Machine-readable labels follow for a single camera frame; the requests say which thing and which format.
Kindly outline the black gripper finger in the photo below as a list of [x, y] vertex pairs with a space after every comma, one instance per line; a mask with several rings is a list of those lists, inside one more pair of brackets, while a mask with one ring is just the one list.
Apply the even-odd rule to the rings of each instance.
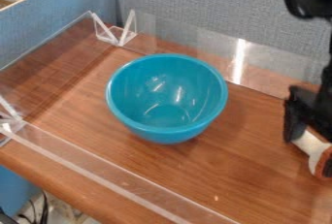
[[325, 161], [321, 174], [323, 174], [324, 177], [332, 177], [332, 159], [328, 159]]
[[286, 100], [284, 103], [284, 141], [292, 143], [300, 139], [307, 131], [307, 123], [303, 118], [299, 105]]

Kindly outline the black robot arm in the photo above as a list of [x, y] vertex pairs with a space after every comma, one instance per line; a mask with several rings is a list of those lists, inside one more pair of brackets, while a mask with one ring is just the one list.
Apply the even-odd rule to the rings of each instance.
[[[289, 13], [301, 19], [324, 18], [332, 24], [332, 0], [284, 0]], [[284, 141], [309, 156], [311, 174], [332, 178], [332, 33], [329, 63], [321, 72], [317, 92], [289, 86], [284, 101]]]

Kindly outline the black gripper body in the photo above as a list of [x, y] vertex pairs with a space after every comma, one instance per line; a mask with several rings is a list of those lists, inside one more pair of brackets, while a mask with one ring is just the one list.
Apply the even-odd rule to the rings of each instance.
[[313, 93], [301, 86], [291, 85], [286, 100], [299, 105], [307, 127], [332, 143], [332, 62], [323, 69], [319, 91]]

